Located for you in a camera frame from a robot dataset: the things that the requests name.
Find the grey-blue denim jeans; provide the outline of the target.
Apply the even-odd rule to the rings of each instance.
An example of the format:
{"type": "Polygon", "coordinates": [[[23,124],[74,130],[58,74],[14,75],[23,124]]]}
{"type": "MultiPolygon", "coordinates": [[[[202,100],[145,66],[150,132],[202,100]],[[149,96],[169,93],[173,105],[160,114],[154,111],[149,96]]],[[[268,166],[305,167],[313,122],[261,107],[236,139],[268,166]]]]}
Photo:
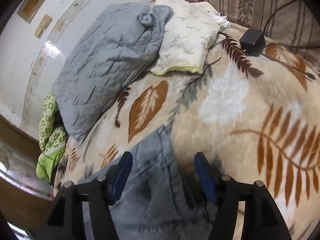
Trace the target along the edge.
{"type": "Polygon", "coordinates": [[[110,208],[119,239],[208,239],[217,208],[192,174],[181,173],[168,126],[160,126],[130,152],[133,167],[119,201],[110,208]]]}

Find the wooden mirrored wardrobe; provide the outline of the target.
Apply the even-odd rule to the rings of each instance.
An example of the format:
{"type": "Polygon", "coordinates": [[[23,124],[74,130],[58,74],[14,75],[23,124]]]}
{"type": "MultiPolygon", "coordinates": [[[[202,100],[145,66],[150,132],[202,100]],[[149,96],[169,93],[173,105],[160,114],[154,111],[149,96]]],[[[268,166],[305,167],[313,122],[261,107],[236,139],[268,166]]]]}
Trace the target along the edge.
{"type": "Polygon", "coordinates": [[[1,212],[21,230],[37,231],[53,200],[53,188],[36,175],[38,141],[1,116],[1,212]]]}

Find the green patterned quilt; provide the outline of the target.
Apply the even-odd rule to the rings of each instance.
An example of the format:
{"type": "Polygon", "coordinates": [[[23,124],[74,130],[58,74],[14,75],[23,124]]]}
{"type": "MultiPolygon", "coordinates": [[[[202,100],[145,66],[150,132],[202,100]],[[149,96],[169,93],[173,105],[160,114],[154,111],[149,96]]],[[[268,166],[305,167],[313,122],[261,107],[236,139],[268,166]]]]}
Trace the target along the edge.
{"type": "Polygon", "coordinates": [[[36,165],[36,175],[40,179],[50,181],[52,174],[60,162],[67,142],[67,133],[63,123],[58,120],[59,107],[52,92],[47,94],[41,106],[39,123],[39,147],[41,154],[36,165]]]}

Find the beige leaf-print blanket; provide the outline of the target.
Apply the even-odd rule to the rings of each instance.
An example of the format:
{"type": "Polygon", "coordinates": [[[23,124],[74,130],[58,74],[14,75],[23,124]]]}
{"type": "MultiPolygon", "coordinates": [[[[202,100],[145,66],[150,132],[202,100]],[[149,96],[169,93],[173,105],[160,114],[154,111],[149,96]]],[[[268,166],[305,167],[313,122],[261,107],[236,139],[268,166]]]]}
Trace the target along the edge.
{"type": "Polygon", "coordinates": [[[202,152],[237,181],[263,181],[291,237],[309,239],[319,223],[319,80],[307,78],[303,59],[280,46],[240,59],[235,50],[244,32],[228,29],[201,74],[148,73],[125,89],[81,146],[68,140],[55,191],[106,172],[168,126],[181,173],[197,179],[193,160],[202,152]]]}

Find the black power adapter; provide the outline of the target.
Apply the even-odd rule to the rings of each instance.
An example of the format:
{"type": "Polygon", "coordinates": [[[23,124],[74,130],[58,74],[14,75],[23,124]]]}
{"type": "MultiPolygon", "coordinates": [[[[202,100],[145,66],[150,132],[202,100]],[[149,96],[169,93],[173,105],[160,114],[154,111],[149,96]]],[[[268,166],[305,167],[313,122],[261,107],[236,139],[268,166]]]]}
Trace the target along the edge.
{"type": "Polygon", "coordinates": [[[264,32],[249,28],[239,40],[242,51],[248,56],[258,57],[266,46],[264,32]]]}

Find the grey quilted pillow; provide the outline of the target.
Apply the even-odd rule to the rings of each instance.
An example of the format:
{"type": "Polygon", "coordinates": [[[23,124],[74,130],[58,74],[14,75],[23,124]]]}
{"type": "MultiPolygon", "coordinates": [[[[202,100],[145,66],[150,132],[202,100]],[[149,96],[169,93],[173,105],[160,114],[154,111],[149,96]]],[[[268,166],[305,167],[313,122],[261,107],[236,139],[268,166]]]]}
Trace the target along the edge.
{"type": "Polygon", "coordinates": [[[79,144],[99,117],[155,61],[167,5],[109,5],[80,38],[52,85],[67,133],[79,144]]]}

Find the cream floral pillow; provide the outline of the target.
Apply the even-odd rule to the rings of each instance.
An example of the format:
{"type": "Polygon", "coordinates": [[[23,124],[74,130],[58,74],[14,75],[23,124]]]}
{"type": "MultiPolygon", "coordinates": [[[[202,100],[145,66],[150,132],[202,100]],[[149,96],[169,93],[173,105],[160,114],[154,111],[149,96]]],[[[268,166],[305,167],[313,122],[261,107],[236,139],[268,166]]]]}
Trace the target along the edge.
{"type": "Polygon", "coordinates": [[[203,73],[211,46],[222,41],[219,32],[230,22],[208,2],[156,0],[154,5],[166,5],[173,10],[166,23],[164,37],[152,74],[161,76],[170,71],[203,73]]]}

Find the striped brown floral cushion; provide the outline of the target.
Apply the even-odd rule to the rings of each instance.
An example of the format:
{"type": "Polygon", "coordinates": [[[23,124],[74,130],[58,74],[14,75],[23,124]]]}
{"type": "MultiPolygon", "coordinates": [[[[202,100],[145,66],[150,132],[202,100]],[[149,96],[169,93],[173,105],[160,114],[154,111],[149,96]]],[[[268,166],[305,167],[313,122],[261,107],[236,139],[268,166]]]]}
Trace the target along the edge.
{"type": "Polygon", "coordinates": [[[302,0],[205,0],[229,21],[259,29],[278,43],[291,45],[313,66],[319,65],[319,23],[302,0]]]}

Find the framed wall picture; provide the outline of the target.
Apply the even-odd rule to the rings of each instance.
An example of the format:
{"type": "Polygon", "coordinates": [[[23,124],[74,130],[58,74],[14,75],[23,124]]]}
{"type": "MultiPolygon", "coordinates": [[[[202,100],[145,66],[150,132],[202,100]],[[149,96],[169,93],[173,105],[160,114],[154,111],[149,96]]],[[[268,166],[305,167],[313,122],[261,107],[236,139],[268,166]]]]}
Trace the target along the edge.
{"type": "Polygon", "coordinates": [[[30,23],[45,0],[24,0],[17,14],[30,23]]]}

